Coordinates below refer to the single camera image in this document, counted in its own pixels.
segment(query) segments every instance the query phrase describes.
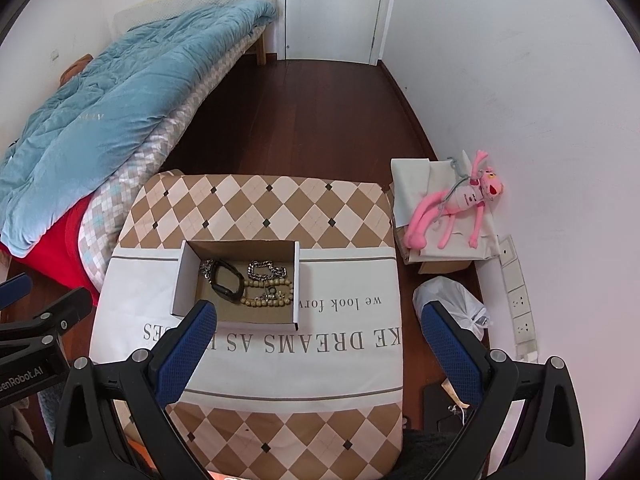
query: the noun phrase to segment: blue gripper pad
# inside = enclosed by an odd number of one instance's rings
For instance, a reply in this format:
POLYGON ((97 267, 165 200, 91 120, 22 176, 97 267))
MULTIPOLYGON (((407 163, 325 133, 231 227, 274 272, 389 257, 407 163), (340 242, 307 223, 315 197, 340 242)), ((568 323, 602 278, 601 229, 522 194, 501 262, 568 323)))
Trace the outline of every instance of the blue gripper pad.
POLYGON ((440 315, 428 303, 420 317, 422 335, 433 350, 458 397, 465 404, 479 406, 482 379, 476 364, 440 315))
POLYGON ((31 278, 20 274, 4 283, 0 283, 0 310, 20 300, 31 292, 31 278))
POLYGON ((180 399, 207 345, 211 342, 217 321, 216 309, 207 301, 206 306, 159 367, 156 400, 163 409, 180 399))

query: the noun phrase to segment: plush toy head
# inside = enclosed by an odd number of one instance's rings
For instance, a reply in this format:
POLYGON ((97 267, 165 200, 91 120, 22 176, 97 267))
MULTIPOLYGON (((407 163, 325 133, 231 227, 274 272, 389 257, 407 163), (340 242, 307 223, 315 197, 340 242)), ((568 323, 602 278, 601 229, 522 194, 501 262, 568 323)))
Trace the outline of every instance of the plush toy head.
POLYGON ((494 173, 494 168, 487 167, 480 177, 482 196, 488 200, 495 200, 504 191, 504 184, 494 173))

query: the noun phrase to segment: door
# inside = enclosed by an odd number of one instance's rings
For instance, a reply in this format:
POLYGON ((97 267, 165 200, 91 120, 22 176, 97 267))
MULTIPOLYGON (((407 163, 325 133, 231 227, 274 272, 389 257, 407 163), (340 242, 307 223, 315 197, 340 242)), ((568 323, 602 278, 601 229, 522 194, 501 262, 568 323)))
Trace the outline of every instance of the door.
POLYGON ((287 59, 368 63, 380 0, 286 0, 287 59))

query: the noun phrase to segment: plush toy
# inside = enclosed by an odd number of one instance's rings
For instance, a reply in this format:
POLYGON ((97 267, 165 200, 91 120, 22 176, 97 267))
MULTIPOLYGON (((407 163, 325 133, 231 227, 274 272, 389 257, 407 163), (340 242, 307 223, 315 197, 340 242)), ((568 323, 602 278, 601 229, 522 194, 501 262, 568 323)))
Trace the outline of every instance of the plush toy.
POLYGON ((404 233, 403 242, 407 248, 423 249, 427 245, 425 231, 429 225, 441 215, 446 215, 449 216, 447 229, 438 243, 438 248, 444 249, 453 232, 456 215, 473 207, 476 208, 476 222, 469 237, 469 247, 478 247, 478 235, 486 207, 484 201, 494 200, 504 191, 504 184, 492 168, 479 170, 480 164, 488 155, 487 152, 478 150, 471 177, 464 176, 452 189, 427 195, 420 201, 404 233))

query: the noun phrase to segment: blue blanket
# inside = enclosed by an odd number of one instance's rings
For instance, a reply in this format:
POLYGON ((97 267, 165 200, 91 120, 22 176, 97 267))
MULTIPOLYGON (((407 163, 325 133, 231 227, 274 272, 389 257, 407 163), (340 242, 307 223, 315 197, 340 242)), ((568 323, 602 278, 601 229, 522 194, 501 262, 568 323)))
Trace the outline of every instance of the blue blanket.
POLYGON ((130 30, 38 110, 0 164, 0 241, 24 257, 178 107, 213 64, 276 9, 265 0, 190 10, 130 30))

